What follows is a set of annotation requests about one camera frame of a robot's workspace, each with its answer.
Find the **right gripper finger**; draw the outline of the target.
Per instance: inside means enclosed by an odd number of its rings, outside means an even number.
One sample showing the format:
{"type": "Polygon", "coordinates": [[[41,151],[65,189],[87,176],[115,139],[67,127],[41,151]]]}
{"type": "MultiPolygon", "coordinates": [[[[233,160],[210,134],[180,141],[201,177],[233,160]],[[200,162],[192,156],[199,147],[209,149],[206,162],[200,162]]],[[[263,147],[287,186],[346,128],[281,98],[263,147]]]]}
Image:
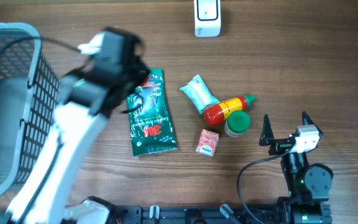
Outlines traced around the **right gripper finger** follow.
{"type": "Polygon", "coordinates": [[[260,146],[269,146],[269,145],[272,145],[273,142],[274,142],[274,135],[273,135],[272,127],[270,124],[270,119],[269,119],[268,114],[265,114],[259,145],[260,146]]]}
{"type": "Polygon", "coordinates": [[[319,132],[319,136],[323,136],[323,131],[313,122],[306,111],[302,112],[303,125],[314,125],[319,132]]]}

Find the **green lid spice jar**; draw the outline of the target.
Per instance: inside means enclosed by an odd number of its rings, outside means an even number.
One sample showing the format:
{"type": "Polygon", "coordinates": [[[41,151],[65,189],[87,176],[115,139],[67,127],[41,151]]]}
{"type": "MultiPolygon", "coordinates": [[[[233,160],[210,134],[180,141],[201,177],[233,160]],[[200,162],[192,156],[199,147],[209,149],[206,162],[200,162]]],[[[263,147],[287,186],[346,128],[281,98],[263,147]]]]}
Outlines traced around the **green lid spice jar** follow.
{"type": "Polygon", "coordinates": [[[250,127],[250,116],[245,111],[234,111],[226,120],[224,130],[232,138],[239,138],[250,127]]]}

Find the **red sauce bottle green cap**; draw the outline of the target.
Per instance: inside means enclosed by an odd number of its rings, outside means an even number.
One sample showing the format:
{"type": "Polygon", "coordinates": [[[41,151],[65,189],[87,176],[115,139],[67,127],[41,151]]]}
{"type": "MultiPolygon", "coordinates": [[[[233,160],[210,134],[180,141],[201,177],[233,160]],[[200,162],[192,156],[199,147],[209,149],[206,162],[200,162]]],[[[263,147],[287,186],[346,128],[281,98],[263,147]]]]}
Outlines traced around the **red sauce bottle green cap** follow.
{"type": "Polygon", "coordinates": [[[256,99],[255,95],[241,95],[207,107],[202,115],[205,123],[215,126],[223,123],[235,111],[247,109],[256,99]]]}

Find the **small red tissue packet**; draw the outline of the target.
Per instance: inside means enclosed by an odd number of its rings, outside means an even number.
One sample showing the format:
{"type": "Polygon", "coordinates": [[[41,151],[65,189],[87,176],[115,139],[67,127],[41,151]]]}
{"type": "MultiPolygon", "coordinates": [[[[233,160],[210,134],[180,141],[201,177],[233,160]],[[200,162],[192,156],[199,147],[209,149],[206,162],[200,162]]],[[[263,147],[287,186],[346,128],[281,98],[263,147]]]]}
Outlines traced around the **small red tissue packet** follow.
{"type": "Polygon", "coordinates": [[[219,134],[203,129],[196,152],[205,156],[213,157],[219,144],[219,134]]]}

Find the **white teal pouch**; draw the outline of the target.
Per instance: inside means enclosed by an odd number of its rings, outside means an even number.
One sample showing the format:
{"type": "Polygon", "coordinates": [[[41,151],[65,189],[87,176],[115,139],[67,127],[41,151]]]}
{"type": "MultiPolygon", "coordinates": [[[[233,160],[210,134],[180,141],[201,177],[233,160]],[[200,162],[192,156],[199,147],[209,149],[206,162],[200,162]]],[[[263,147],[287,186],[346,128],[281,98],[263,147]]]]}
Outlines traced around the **white teal pouch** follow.
{"type": "Polygon", "coordinates": [[[219,100],[212,95],[200,75],[195,75],[180,90],[193,102],[200,114],[207,107],[219,103],[219,100]]]}

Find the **green 3M gloves package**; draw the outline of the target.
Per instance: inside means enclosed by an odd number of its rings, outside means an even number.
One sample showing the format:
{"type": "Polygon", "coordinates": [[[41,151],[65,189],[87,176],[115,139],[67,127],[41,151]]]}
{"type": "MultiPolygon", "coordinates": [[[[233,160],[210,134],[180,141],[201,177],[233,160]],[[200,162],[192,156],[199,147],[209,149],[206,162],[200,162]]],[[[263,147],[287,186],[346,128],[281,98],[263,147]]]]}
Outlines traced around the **green 3M gloves package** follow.
{"type": "Polygon", "coordinates": [[[133,156],[178,149],[161,68],[150,71],[145,83],[126,98],[126,105],[133,156]]]}

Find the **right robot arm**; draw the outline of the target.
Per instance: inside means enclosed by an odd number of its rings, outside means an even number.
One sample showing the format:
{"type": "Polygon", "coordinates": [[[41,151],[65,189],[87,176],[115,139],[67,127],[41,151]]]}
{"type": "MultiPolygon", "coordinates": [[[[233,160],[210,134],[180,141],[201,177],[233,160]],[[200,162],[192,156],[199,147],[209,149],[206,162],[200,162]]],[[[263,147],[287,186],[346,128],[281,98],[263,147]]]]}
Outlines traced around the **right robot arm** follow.
{"type": "Polygon", "coordinates": [[[271,156],[281,158],[281,168],[288,187],[288,196],[279,197],[274,211],[275,223],[329,224],[333,222],[329,191],[333,171],[324,164],[310,164],[307,153],[318,148],[323,132],[302,112],[301,126],[288,138],[276,139],[270,120],[264,116],[260,146],[269,146],[271,156]]]}

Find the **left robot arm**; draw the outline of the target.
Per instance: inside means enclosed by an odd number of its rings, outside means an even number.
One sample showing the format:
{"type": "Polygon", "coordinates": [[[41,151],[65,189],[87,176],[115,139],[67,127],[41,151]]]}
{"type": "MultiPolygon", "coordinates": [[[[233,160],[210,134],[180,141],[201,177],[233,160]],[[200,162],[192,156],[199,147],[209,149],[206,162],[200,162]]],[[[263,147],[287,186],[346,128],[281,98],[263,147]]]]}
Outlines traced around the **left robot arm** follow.
{"type": "Polygon", "coordinates": [[[80,165],[109,122],[112,110],[145,82],[149,68],[137,54],[139,36],[107,27],[78,47],[92,67],[68,72],[60,81],[54,122],[29,178],[0,223],[113,223],[115,206],[97,197],[68,206],[80,165]]]}

